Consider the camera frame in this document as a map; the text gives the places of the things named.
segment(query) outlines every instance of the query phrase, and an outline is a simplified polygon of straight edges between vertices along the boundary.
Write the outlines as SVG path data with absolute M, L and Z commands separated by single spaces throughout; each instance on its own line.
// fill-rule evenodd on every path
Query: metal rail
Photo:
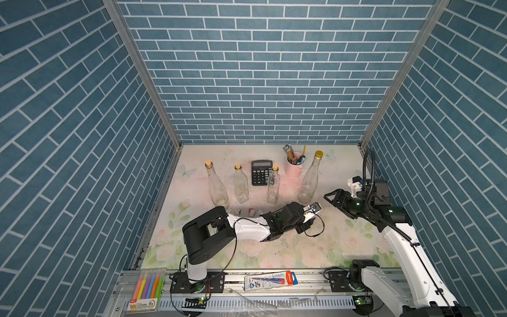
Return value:
M 162 123 L 164 124 L 164 127 L 169 134 L 169 137 L 171 138 L 176 148 L 179 149 L 181 142 L 179 141 L 178 135 L 174 131 L 171 121 L 169 120 L 169 116 L 165 110 L 164 103 L 162 102 L 162 99 L 160 98 L 160 95 L 155 88 L 152 77 L 150 76 L 145 63 L 142 60 L 141 53 L 137 48 L 134 37 L 132 37 L 132 33 L 130 33 L 127 21 L 123 16 L 118 2 L 116 0 L 103 0 L 103 2 L 107 13 L 109 13 L 109 16 L 111 16 L 111 20 L 113 21 L 113 24 L 115 25 L 116 30 L 118 31 L 118 34 L 120 35 L 120 38 L 125 45 L 125 49 L 127 50 L 130 58 L 132 59 L 132 62 L 134 63 L 135 68 L 137 69 L 137 72 L 139 73 L 139 76 L 141 77 L 142 83 L 144 84 L 148 95 L 150 95 L 153 105 L 155 106 L 155 109 L 157 110 L 157 113 L 159 114 L 160 119 L 162 120 Z
M 364 296 L 371 295 L 365 292 L 345 291 L 340 293 L 333 293 L 329 281 L 324 278 L 324 269 L 292 269 L 298 278 L 298 284 L 290 287 L 274 288 L 265 291 L 245 292 L 243 290 L 244 278 L 246 275 L 262 274 L 272 272 L 273 269 L 233 269 L 225 270 L 225 283 L 223 293 L 213 293 L 212 297 L 218 301 L 266 301 L 266 300 L 281 300 L 286 299 L 301 300 L 309 299 L 312 303 L 308 305 L 307 309 L 329 309 L 332 307 L 318 306 L 319 301 L 336 300 L 337 298 L 346 299 L 351 296 Z M 171 279 L 169 275 L 176 272 L 176 270 L 168 270 L 165 275 L 164 285 L 162 287 L 161 301 L 167 302 L 169 297 L 169 290 Z M 403 274 L 401 268 L 386 268 L 385 274 L 395 282 L 402 290 L 410 294 L 410 288 Z M 122 311 L 128 304 L 134 292 L 140 271 L 127 270 L 122 271 L 120 278 L 116 284 L 113 294 L 107 304 L 104 312 L 104 317 L 118 317 L 122 315 Z M 195 294 L 172 294 L 173 302 L 181 303 L 184 297 L 195 297 Z M 349 308 L 346 305 L 336 304 L 334 309 Z M 164 310 L 172 310 L 171 307 L 164 307 Z
M 398 93 L 400 87 L 402 86 L 403 81 L 407 77 L 407 74 L 412 68 L 412 65 L 416 61 L 417 56 L 419 56 L 419 53 L 422 51 L 422 48 L 424 47 L 424 44 L 426 44 L 426 41 L 428 40 L 431 32 L 433 32 L 433 29 L 437 25 L 438 20 L 444 13 L 445 8 L 449 4 L 449 1 L 450 0 L 436 0 L 433 6 L 431 7 L 428 16 L 426 17 L 426 20 L 424 21 L 424 24 L 422 25 L 420 31 L 417 33 L 417 36 L 415 37 L 412 46 L 407 52 L 407 55 L 405 56 L 405 59 L 403 60 L 402 65 L 400 66 L 400 69 L 398 70 L 396 75 L 394 75 L 391 86 L 385 92 L 384 98 L 380 102 L 380 105 L 375 114 L 373 115 L 370 124 L 366 128 L 366 131 L 361 137 L 361 140 L 359 140 L 360 147 L 364 148 L 372 138 L 375 129 L 377 129 L 377 126 L 380 124 L 380 121 L 382 121 L 382 118 L 387 112 L 387 109 L 389 109 L 391 102 Z

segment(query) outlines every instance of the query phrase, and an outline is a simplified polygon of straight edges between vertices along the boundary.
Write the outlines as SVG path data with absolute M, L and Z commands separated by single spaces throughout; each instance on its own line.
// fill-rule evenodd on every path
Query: table surface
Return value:
M 292 230 L 271 242 L 240 240 L 228 268 L 347 267 L 353 259 L 374 259 L 381 267 L 399 267 L 391 247 L 376 228 L 364 219 L 349 219 L 323 198 L 324 194 L 335 189 L 346 189 L 347 179 L 362 174 L 363 159 L 357 146 L 307 146 L 305 154 L 308 159 L 303 163 L 304 170 L 298 179 L 291 179 L 285 176 L 286 155 L 282 145 L 185 145 L 142 268 L 177 269 L 180 259 L 187 252 L 183 242 L 183 225 L 214 207 L 208 193 L 204 160 L 212 160 L 217 175 L 227 188 L 230 203 L 227 212 L 245 216 L 253 208 L 255 216 L 258 216 L 298 201 L 299 185 L 317 150 L 323 151 L 324 157 L 319 166 L 317 190 L 311 202 L 317 201 L 322 206 L 319 214 L 325 222 L 324 233 L 318 237 L 307 237 Z M 294 151 L 303 152 L 303 146 L 295 146 Z M 267 186 L 251 185 L 251 162 L 260 159 L 272 160 L 280 166 L 281 180 L 276 205 L 266 202 Z M 248 178 L 249 200 L 243 204 L 237 201 L 232 185 L 235 162 L 242 164 Z M 316 234 L 321 229 L 322 224 L 316 219 L 307 233 Z M 234 241 L 208 262 L 208 268 L 224 268 L 233 249 Z

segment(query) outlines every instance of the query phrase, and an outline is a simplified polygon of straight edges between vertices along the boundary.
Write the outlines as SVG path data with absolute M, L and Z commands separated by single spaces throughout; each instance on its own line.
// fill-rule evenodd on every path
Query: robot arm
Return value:
M 363 188 L 363 180 L 360 177 L 350 179 L 348 183 L 351 187 L 350 192 L 338 189 L 325 195 L 324 198 L 348 217 L 364 218 L 377 227 L 392 247 L 412 296 L 387 278 L 378 264 L 372 260 L 352 262 L 350 267 L 352 284 L 371 289 L 395 316 L 475 316 L 469 307 L 458 304 L 456 297 L 443 283 L 422 248 L 412 220 L 405 209 L 391 205 L 387 182 L 375 180 L 369 203 L 366 201 L 366 190 L 359 192 L 355 190 L 357 187 Z M 364 187 L 368 188 L 370 185 L 368 181 L 364 183 L 366 183 Z
M 273 241 L 292 229 L 302 233 L 310 228 L 320 210 L 317 202 L 306 207 L 291 202 L 275 212 L 248 218 L 229 215 L 224 207 L 218 206 L 189 221 L 183 226 L 183 239 L 188 252 L 190 283 L 206 278 L 207 261 L 234 238 Z

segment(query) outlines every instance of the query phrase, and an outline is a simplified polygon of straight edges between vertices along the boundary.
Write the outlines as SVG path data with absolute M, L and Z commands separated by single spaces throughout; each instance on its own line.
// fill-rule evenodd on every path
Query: glass bottle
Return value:
M 276 204 L 278 200 L 278 189 L 280 188 L 280 175 L 278 174 L 278 164 L 273 164 L 271 174 L 268 178 L 268 199 L 270 204 Z
M 211 196 L 213 204 L 215 204 L 215 206 L 223 206 L 227 209 L 229 207 L 229 196 L 227 196 L 227 190 L 224 184 L 215 173 L 212 161 L 206 160 L 204 166 L 206 166 L 206 170 L 208 171 L 209 195 Z
M 315 189 L 317 189 L 318 165 L 320 164 L 320 160 L 323 155 L 324 153 L 322 151 L 315 152 L 312 166 L 310 166 L 308 172 L 306 172 L 306 175 L 303 178 L 303 181 L 301 182 L 298 200 L 302 203 L 309 203 L 315 193 Z
M 244 203 L 248 200 L 248 180 L 246 179 L 245 173 L 241 168 L 240 163 L 234 165 L 234 175 L 232 175 L 232 181 L 234 184 L 234 193 L 240 203 Z

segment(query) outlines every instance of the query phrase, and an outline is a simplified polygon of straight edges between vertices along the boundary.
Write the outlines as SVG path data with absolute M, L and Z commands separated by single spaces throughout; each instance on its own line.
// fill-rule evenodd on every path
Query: blue brick wall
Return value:
M 184 143 L 357 144 L 433 0 L 120 0 Z
M 95 316 L 173 145 L 101 0 L 0 2 L 0 315 Z
M 507 2 L 451 0 L 369 146 L 449 288 L 506 316 Z

